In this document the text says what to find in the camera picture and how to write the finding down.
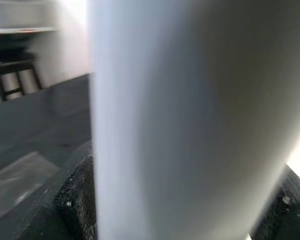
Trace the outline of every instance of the white pole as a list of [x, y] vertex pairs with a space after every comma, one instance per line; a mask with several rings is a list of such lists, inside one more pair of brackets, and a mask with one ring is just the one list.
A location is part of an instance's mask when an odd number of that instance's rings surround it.
[[99, 240], [245, 238], [300, 134], [293, 4], [91, 0]]

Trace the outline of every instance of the white shelf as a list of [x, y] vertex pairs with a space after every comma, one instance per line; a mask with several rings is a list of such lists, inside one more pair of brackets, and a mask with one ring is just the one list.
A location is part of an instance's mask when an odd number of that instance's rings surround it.
[[26, 34], [52, 31], [55, 31], [54, 27], [0, 28], [0, 34]]

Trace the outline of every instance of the white pipe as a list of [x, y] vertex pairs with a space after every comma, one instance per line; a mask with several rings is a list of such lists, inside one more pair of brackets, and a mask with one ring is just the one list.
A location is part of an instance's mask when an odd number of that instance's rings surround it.
[[300, 3], [90, 3], [99, 240], [243, 240], [300, 134]]

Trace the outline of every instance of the stool leg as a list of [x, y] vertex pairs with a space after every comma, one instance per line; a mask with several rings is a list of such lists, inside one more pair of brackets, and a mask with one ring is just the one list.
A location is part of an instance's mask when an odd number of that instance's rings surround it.
[[0, 74], [0, 95], [1, 95], [1, 99], [3, 102], [7, 101], [7, 96], [5, 93], [5, 88], [4, 88], [4, 84], [2, 82], [1, 74]]
[[19, 83], [19, 87], [20, 87], [20, 90], [21, 90], [21, 94], [22, 95], [26, 95], [25, 94], [25, 90], [24, 90], [24, 86], [22, 84], [22, 81], [21, 81], [21, 77], [20, 77], [20, 73], [18, 71], [15, 72], [15, 75], [16, 75], [16, 80], [18, 81]]
[[36, 86], [38, 87], [39, 90], [41, 90], [41, 89], [42, 89], [42, 85], [41, 85], [39, 76], [38, 76], [38, 74], [37, 74], [36, 68], [35, 68], [35, 66], [34, 66], [33, 64], [30, 65], [30, 70], [31, 70], [32, 75], [33, 75], [33, 77], [34, 77]]

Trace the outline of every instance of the white wall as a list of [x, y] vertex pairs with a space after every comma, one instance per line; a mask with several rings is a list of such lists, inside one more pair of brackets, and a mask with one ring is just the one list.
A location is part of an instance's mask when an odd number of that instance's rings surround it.
[[86, 0], [54, 0], [56, 31], [38, 36], [38, 71], [46, 86], [89, 72]]

